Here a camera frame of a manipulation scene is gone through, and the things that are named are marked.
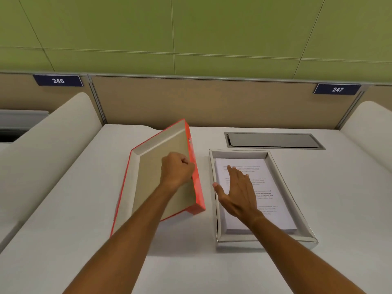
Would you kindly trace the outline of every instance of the forearm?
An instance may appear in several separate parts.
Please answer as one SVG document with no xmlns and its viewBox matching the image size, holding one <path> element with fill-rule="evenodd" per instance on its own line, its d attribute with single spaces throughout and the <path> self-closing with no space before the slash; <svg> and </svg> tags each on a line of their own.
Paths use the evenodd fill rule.
<svg viewBox="0 0 392 294">
<path fill-rule="evenodd" d="M 64 294 L 130 293 L 175 190 L 159 186 L 95 253 Z"/>
<path fill-rule="evenodd" d="M 243 222 L 260 241 L 294 294 L 363 294 L 354 283 L 316 254 L 254 211 Z"/>
</svg>

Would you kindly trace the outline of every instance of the hand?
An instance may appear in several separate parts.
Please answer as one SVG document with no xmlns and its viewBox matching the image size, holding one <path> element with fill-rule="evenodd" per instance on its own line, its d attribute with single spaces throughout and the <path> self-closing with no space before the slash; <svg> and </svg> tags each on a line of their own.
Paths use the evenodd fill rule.
<svg viewBox="0 0 392 294">
<path fill-rule="evenodd" d="M 180 153 L 169 153 L 162 158 L 160 185 L 168 187 L 174 193 L 184 183 L 192 178 L 195 169 L 194 163 Z"/>
<path fill-rule="evenodd" d="M 218 200 L 234 217 L 239 218 L 244 222 L 247 215 L 257 212 L 256 195 L 253 190 L 253 185 L 249 179 L 249 175 L 243 175 L 241 171 L 230 165 L 227 167 L 230 175 L 230 191 L 228 195 L 225 194 L 223 188 L 218 183 L 213 183 L 215 192 L 218 195 Z"/>
</svg>

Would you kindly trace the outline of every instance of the green wall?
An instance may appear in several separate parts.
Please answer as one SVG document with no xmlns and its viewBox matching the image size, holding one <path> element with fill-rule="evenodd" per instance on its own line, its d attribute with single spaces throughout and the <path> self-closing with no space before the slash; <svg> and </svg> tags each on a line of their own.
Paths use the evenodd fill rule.
<svg viewBox="0 0 392 294">
<path fill-rule="evenodd" d="M 392 82 L 392 0 L 0 0 L 0 70 Z"/>
</svg>

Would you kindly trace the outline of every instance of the navy blue label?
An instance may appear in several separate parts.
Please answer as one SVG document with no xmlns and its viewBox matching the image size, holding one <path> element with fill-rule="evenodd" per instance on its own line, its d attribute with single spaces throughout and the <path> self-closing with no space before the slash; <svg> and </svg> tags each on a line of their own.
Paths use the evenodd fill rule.
<svg viewBox="0 0 392 294">
<path fill-rule="evenodd" d="M 318 84 L 314 94 L 355 95 L 361 85 Z"/>
<path fill-rule="evenodd" d="M 83 83 L 77 75 L 33 75 L 40 86 L 82 87 Z"/>
</svg>

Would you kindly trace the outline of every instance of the sheet of paper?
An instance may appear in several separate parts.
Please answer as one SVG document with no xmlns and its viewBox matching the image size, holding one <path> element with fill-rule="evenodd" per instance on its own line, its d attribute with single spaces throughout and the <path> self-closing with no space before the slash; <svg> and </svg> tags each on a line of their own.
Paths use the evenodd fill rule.
<svg viewBox="0 0 392 294">
<path fill-rule="evenodd" d="M 282 230 L 295 230 L 297 227 L 287 209 L 277 185 L 263 159 L 215 159 L 218 183 L 226 194 L 230 190 L 230 176 L 227 166 L 236 167 L 248 174 L 257 199 L 257 208 L 265 217 Z M 227 229 L 247 230 L 236 217 L 224 210 Z"/>
</svg>

